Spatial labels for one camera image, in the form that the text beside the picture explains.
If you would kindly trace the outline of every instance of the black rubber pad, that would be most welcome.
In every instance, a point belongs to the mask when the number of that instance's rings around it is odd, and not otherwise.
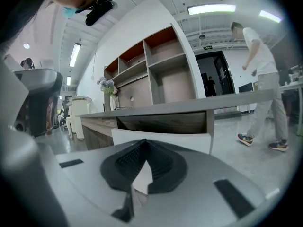
[[[106,158],[100,171],[111,188],[128,192],[146,161],[153,179],[148,194],[170,192],[187,175],[187,164],[181,155],[146,139]]]
[[[219,180],[214,184],[238,218],[242,218],[254,210],[251,203],[244,198],[230,181],[226,179]]]
[[[81,164],[81,163],[83,163],[82,160],[76,159],[76,160],[72,160],[72,161],[66,161],[66,162],[59,163],[59,165],[61,166],[61,168],[65,168],[65,167],[74,166],[74,165]]]

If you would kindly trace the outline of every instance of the exit sign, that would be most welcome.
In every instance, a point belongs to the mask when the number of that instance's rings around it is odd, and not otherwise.
[[[204,48],[204,50],[206,51],[206,50],[211,50],[213,47],[212,46],[205,46],[205,47],[203,47]]]

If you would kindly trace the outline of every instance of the shelving unit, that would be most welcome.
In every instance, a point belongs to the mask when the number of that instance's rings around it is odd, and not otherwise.
[[[173,27],[143,39],[105,68],[118,88],[120,107],[143,107],[195,99],[186,54]],[[109,111],[105,95],[105,110]]]

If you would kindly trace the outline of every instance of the man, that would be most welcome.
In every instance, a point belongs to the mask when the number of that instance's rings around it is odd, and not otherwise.
[[[252,75],[257,74],[258,76],[258,90],[272,89],[275,92],[273,100],[257,103],[254,120],[251,123],[250,129],[247,134],[238,134],[238,138],[245,145],[251,146],[253,138],[258,134],[268,110],[272,107],[277,142],[269,144],[269,148],[285,152],[288,149],[287,118],[281,100],[279,74],[274,57],[253,29],[243,28],[241,24],[236,22],[232,23],[231,29],[237,39],[245,39],[247,47],[250,50],[247,62],[242,66],[243,70],[246,70],[252,64],[256,66],[257,69]]]
[[[216,96],[216,84],[213,81],[212,77],[208,78],[208,81],[206,82],[206,88],[207,88],[207,96]]]

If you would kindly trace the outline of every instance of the counter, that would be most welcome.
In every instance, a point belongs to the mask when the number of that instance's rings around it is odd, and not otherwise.
[[[273,90],[222,95],[148,107],[81,115],[88,150],[112,146],[112,129],[167,134],[209,134],[212,152],[214,110],[272,100]]]

